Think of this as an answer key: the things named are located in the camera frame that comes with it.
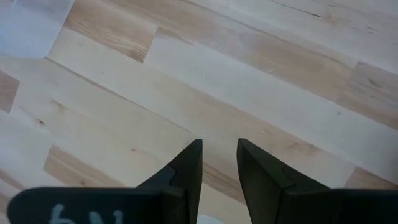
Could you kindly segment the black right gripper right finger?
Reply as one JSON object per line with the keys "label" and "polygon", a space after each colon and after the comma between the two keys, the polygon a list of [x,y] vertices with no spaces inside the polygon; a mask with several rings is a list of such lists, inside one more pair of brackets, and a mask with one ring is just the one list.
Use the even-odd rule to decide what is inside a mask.
{"label": "black right gripper right finger", "polygon": [[238,174],[253,223],[393,223],[397,191],[331,189],[247,139],[237,146]]}

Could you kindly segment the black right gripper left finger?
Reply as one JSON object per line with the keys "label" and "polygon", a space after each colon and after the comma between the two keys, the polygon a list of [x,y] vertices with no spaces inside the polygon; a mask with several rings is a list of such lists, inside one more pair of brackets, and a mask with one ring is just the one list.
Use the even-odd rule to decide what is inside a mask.
{"label": "black right gripper left finger", "polygon": [[14,196],[10,223],[195,223],[203,143],[191,142],[137,187],[36,187]]}

